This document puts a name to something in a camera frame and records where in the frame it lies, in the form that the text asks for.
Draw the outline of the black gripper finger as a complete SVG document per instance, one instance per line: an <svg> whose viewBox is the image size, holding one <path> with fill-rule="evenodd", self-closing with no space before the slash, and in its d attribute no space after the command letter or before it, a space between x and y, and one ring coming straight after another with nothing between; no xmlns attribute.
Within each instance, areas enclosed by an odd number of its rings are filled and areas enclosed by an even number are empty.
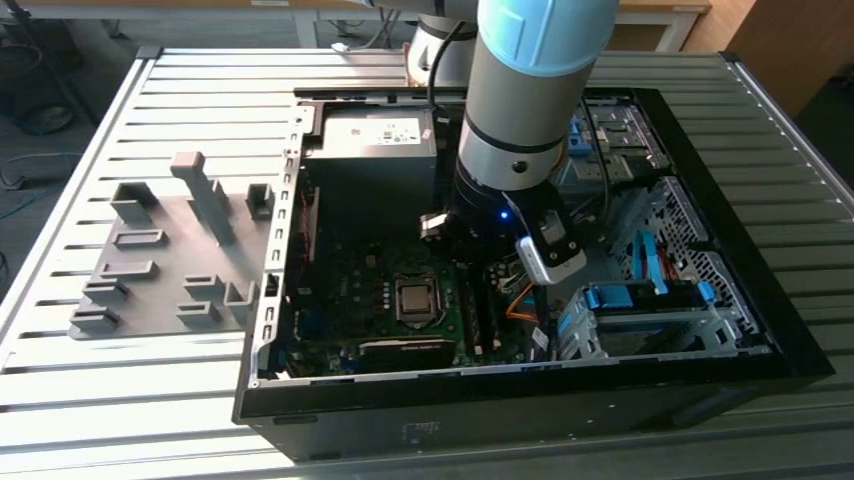
<svg viewBox="0 0 854 480"><path fill-rule="evenodd" d="M453 239L451 216L447 212L429 213L419 217L419 239L423 242L446 242Z"/></svg>

